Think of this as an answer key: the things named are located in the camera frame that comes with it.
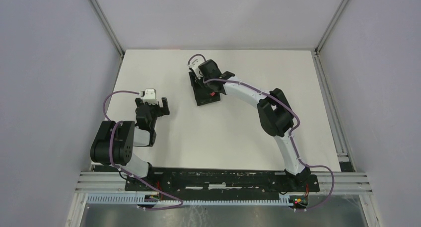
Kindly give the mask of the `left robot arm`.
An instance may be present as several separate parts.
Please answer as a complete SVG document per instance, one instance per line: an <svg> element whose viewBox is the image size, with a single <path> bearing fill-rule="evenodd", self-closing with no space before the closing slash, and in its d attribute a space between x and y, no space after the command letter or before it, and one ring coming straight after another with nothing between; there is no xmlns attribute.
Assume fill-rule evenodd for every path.
<svg viewBox="0 0 421 227"><path fill-rule="evenodd" d="M93 162L113 166L144 178L152 165L134 154L134 147L152 147L156 140L155 125L159 117L170 114L166 97L161 102L136 98L136 120L123 121L115 130L115 121L103 121L90 149Z"/></svg>

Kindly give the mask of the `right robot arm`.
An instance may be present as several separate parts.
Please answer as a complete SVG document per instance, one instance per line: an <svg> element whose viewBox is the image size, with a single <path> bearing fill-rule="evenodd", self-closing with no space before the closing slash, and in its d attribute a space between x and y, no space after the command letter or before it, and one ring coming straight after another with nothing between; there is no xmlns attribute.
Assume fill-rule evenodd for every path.
<svg viewBox="0 0 421 227"><path fill-rule="evenodd" d="M262 129L273 137L283 157L285 174L292 187L303 185L310 168L302 163L293 131L300 120L291 109L284 92L264 91L241 81L234 73L221 72L213 60L189 63L189 76L198 106L217 102L220 95L231 95L255 107Z"/></svg>

